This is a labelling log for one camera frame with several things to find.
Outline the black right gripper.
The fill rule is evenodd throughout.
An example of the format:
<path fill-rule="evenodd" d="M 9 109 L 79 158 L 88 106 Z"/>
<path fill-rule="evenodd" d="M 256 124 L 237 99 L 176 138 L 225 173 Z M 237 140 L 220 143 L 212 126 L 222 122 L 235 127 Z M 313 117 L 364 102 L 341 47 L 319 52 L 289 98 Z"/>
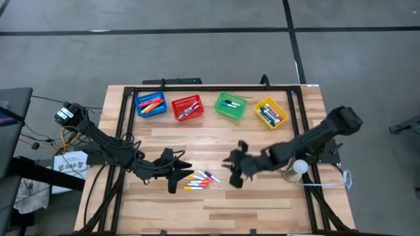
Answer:
<path fill-rule="evenodd" d="M 248 144 L 240 140 L 235 150 L 230 152 L 229 158 L 223 159 L 223 163 L 230 163 L 230 165 L 223 164 L 232 175 L 241 176 L 245 174 L 248 178 L 258 172 L 264 170 L 265 155 L 253 156 L 248 154 Z"/>

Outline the blue Expo dry-erase marker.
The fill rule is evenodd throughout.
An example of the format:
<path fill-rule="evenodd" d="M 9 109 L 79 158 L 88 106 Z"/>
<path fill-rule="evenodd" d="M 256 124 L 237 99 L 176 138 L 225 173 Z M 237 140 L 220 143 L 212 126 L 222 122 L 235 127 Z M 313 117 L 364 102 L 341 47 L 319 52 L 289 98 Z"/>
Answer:
<path fill-rule="evenodd" d="M 259 113 L 259 110 L 258 110 L 258 113 Z M 262 117 L 262 119 L 264 120 L 264 121 L 266 121 L 265 119 L 264 119 L 264 117 L 259 113 L 259 115 Z M 268 121 L 266 121 L 266 123 L 268 124 L 268 126 L 270 126 L 270 124 L 268 123 Z M 270 127 L 272 127 L 272 126 L 270 126 Z"/>

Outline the teal Expo dry-erase marker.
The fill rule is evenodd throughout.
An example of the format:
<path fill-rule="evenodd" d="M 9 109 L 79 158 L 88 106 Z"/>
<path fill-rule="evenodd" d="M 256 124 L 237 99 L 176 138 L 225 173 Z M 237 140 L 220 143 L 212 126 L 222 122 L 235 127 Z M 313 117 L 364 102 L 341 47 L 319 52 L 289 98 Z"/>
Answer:
<path fill-rule="evenodd" d="M 264 119 L 266 121 L 268 121 L 268 123 L 270 124 L 270 126 L 272 126 L 272 127 L 275 126 L 275 122 L 273 122 L 273 120 L 271 120 L 271 118 L 267 114 L 264 113 L 264 110 L 263 109 L 260 109 L 259 110 L 259 113 L 264 117 Z"/>

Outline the green Expo dry-erase marker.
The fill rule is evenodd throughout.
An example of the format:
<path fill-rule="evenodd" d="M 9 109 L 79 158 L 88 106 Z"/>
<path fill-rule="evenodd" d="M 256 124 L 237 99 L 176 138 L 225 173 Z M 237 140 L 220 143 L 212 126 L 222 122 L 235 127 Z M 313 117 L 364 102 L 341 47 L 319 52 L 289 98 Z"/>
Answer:
<path fill-rule="evenodd" d="M 275 115 L 271 114 L 271 112 L 267 108 L 261 108 L 261 110 L 267 117 L 271 119 L 274 125 L 280 122 L 280 120 Z"/>

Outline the orange highlighter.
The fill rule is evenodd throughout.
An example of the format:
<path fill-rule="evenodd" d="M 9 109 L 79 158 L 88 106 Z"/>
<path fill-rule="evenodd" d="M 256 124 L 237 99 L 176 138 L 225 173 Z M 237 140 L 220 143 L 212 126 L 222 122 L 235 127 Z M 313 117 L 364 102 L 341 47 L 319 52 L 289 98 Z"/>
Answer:
<path fill-rule="evenodd" d="M 157 108 L 163 103 L 163 99 L 158 100 L 157 102 L 154 102 L 153 104 L 150 104 L 143 113 L 150 113 L 153 109 Z"/>

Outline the pink Expo dry-erase marker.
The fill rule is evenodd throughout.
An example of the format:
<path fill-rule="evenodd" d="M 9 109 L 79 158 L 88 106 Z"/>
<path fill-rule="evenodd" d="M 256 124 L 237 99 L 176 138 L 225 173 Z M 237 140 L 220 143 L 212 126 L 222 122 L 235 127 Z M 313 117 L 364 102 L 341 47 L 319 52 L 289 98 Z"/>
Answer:
<path fill-rule="evenodd" d="M 277 120 L 282 121 L 282 117 L 269 104 L 265 104 L 265 108 L 267 108 Z"/>

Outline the green plastic basket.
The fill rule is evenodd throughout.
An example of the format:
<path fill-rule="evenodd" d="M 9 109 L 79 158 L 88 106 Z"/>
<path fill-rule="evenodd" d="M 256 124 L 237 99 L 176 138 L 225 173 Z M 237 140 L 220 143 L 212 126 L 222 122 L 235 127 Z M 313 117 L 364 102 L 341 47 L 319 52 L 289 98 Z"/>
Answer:
<path fill-rule="evenodd" d="M 230 108 L 230 107 L 221 105 L 221 102 L 224 102 L 225 100 L 231 100 L 237 104 L 240 104 L 241 106 L 238 108 Z M 221 92 L 214 105 L 214 109 L 217 113 L 236 119 L 236 120 L 240 120 L 242 118 L 246 110 L 246 107 L 247 107 L 246 99 L 227 93 L 227 92 Z"/>

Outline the red plastic basket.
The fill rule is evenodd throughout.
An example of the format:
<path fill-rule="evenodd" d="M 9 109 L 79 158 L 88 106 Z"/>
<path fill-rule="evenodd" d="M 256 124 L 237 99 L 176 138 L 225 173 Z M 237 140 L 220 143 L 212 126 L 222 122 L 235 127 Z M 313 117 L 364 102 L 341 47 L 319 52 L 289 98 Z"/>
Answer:
<path fill-rule="evenodd" d="M 189 108 L 194 102 L 199 102 L 199 107 L 191 113 L 185 113 L 184 110 Z M 200 117 L 204 114 L 204 106 L 198 94 L 174 100 L 171 102 L 171 105 L 175 119 L 180 122 Z"/>

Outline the brass base white bulb lamp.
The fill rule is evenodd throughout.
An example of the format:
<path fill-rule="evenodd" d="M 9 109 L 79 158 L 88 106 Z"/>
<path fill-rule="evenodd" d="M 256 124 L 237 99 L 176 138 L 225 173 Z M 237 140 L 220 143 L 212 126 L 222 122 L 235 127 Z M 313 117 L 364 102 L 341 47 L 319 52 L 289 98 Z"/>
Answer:
<path fill-rule="evenodd" d="M 282 172 L 283 178 L 288 182 L 298 182 L 303 174 L 308 172 L 308 163 L 305 160 L 295 160 Z"/>

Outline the yellow plastic basket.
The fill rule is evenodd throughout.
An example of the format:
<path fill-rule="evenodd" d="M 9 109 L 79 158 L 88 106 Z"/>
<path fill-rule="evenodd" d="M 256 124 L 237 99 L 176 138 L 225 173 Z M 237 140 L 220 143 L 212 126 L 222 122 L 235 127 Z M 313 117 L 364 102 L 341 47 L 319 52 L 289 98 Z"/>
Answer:
<path fill-rule="evenodd" d="M 269 104 L 281 117 L 282 121 L 280 121 L 278 124 L 276 124 L 274 127 L 268 126 L 266 121 L 263 120 L 263 118 L 259 115 L 258 110 L 261 108 L 265 108 L 265 104 Z M 261 100 L 259 103 L 257 103 L 254 107 L 255 114 L 261 119 L 261 121 L 269 128 L 269 129 L 275 129 L 278 128 L 280 125 L 285 123 L 289 119 L 289 115 L 280 107 L 276 101 L 271 97 L 266 97 L 263 100 Z"/>

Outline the black power strip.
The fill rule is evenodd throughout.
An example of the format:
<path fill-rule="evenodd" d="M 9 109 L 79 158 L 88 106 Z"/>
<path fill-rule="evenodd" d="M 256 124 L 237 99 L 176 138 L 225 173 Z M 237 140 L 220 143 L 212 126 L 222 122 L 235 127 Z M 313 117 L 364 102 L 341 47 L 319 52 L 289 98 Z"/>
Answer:
<path fill-rule="evenodd" d="M 176 79 L 151 79 L 151 80 L 143 80 L 143 85 L 195 85 L 195 84 L 202 84 L 202 80 L 200 78 L 180 78 L 177 77 Z"/>

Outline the white printed paper sheet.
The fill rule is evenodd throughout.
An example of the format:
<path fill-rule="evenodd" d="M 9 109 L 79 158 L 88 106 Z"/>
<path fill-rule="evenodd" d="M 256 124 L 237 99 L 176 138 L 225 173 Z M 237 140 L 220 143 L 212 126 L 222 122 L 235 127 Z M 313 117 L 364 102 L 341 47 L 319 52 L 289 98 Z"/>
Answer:
<path fill-rule="evenodd" d="M 64 174 L 86 179 L 87 177 L 87 154 L 82 151 L 71 151 L 54 156 L 54 170 Z"/>

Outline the white crumpled cloth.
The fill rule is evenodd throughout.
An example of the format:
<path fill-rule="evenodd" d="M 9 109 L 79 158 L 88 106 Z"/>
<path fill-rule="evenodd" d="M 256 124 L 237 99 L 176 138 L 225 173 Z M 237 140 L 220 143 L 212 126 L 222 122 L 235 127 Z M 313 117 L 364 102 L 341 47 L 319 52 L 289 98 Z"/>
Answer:
<path fill-rule="evenodd" d="M 23 178 L 13 208 L 20 214 L 28 214 L 41 208 L 47 208 L 49 195 L 49 184 Z"/>

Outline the black aluminium table frame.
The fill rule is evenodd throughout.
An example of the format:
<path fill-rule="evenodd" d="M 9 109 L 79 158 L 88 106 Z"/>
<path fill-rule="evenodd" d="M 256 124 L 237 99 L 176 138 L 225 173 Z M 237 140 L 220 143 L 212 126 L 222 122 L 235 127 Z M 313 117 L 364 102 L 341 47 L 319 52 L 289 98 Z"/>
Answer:
<path fill-rule="evenodd" d="M 217 113 L 215 102 L 221 92 L 247 100 L 240 120 Z M 203 190 L 188 191 L 186 180 L 177 192 L 167 191 L 167 181 L 157 179 L 144 184 L 134 174 L 125 176 L 119 206 L 110 205 L 99 230 L 113 229 L 119 235 L 168 234 L 223 236 L 263 233 L 310 233 L 323 228 L 324 213 L 317 202 L 308 205 L 308 191 L 282 178 L 279 172 L 262 172 L 244 183 L 241 189 L 229 184 L 230 171 L 222 166 L 239 140 L 257 154 L 275 142 L 287 141 L 318 125 L 326 116 L 319 87 L 296 85 L 291 90 L 262 85 L 237 87 L 199 85 L 173 86 L 165 91 L 168 102 L 198 94 L 204 114 L 178 122 L 173 112 L 143 119 L 131 111 L 133 96 L 123 85 L 108 87 L 99 127 L 107 134 L 117 128 L 131 129 L 141 140 L 141 150 L 149 160 L 158 158 L 164 148 L 184 152 L 183 159 L 195 171 L 209 171 L 220 183 Z M 273 98 L 289 115 L 278 128 L 269 129 L 253 107 L 266 97 Z"/>

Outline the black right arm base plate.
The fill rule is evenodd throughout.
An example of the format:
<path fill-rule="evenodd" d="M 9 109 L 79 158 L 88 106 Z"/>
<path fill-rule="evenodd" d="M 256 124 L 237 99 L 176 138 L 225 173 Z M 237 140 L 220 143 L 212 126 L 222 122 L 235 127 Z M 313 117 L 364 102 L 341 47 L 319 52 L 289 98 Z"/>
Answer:
<path fill-rule="evenodd" d="M 341 162 L 339 149 L 342 146 L 343 143 L 338 144 L 335 139 L 331 139 L 318 147 L 299 147 L 295 158 L 302 159 L 309 165 L 313 165 L 314 163 L 338 164 Z"/>

